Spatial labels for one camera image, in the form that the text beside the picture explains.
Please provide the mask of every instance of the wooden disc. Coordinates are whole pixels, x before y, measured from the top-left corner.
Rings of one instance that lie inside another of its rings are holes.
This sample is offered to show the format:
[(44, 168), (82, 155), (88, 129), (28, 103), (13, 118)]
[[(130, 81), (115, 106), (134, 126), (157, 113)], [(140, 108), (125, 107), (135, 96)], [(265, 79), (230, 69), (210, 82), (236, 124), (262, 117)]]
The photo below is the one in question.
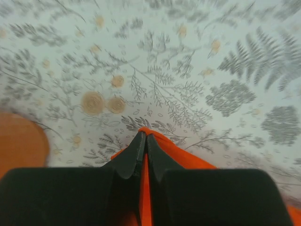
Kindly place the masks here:
[(49, 154), (39, 126), (17, 114), (0, 112), (0, 178), (20, 167), (43, 167)]

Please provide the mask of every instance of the gray flower cluster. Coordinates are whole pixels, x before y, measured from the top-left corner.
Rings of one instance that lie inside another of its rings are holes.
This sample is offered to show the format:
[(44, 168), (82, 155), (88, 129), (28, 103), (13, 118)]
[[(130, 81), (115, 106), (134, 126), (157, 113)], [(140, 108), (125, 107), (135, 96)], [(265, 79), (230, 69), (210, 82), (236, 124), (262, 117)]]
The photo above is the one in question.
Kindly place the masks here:
[(250, 103), (256, 98), (245, 84), (237, 80), (231, 80), (229, 84), (222, 83), (219, 88), (211, 87), (210, 90), (212, 95), (206, 96), (206, 103), (221, 112), (223, 117), (229, 117), (242, 104)]
[(261, 128), (269, 132), (274, 144), (291, 146), (301, 134), (296, 108), (293, 106), (274, 107), (266, 114)]

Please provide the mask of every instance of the tablecloth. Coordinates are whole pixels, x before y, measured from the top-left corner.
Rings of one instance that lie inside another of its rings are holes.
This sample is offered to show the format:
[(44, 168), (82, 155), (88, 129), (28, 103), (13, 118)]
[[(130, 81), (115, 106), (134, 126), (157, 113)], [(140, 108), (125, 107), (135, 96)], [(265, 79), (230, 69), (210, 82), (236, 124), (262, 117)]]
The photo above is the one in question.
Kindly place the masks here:
[(0, 108), (44, 129), (50, 167), (102, 166), (146, 126), (301, 207), (300, 18), (300, 0), (0, 0)]

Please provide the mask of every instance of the orange object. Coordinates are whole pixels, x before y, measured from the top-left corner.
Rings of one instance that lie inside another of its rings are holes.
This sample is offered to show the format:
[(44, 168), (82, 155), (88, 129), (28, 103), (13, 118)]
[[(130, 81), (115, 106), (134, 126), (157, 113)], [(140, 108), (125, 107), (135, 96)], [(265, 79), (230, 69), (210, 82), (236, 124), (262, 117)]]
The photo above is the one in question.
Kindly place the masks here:
[(49, 145), (43, 130), (17, 114), (0, 112), (0, 178), (11, 169), (43, 167)]
[[(177, 147), (170, 139), (158, 133), (154, 130), (151, 130), (147, 127), (142, 127), (139, 131), (144, 131), (146, 135), (153, 134), (156, 138), (157, 143), (164, 150), (170, 157), (172, 157), (178, 164), (182, 165), (186, 169), (217, 169), (216, 166), (202, 160), (183, 149)], [(118, 153), (114, 154), (111, 158), (115, 158), (119, 153), (123, 150), (119, 151)], [(141, 222), (142, 226), (152, 226), (152, 219), (151, 219), (151, 197), (150, 197), (150, 185), (148, 180), (148, 161), (147, 156), (144, 158), (143, 163), (143, 171), (142, 171), (142, 179), (141, 184), (141, 193), (140, 193), (140, 215), (141, 215)], [(295, 226), (301, 226), (301, 210), (287, 205), (287, 210), (291, 216), (293, 224)], [(133, 223), (133, 218), (135, 217), (134, 214), (128, 216), (127, 221), (124, 221), (123, 225), (125, 226), (138, 226), (138, 223)]]

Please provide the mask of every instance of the fern leaf print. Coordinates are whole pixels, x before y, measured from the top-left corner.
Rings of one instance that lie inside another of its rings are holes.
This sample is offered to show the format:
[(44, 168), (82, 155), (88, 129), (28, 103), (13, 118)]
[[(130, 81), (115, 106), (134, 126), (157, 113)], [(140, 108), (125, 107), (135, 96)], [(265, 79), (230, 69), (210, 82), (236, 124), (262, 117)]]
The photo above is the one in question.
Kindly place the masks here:
[(246, 47), (238, 41), (237, 53), (231, 51), (218, 69), (236, 74), (239, 79), (243, 79), (245, 73), (246, 81), (253, 80), (255, 86), (265, 82), (265, 91), (279, 81), (278, 89), (283, 91), (290, 82), (301, 77), (300, 46), (286, 32), (281, 32), (282, 40), (268, 36), (261, 27), (256, 34), (258, 41), (246, 35)]

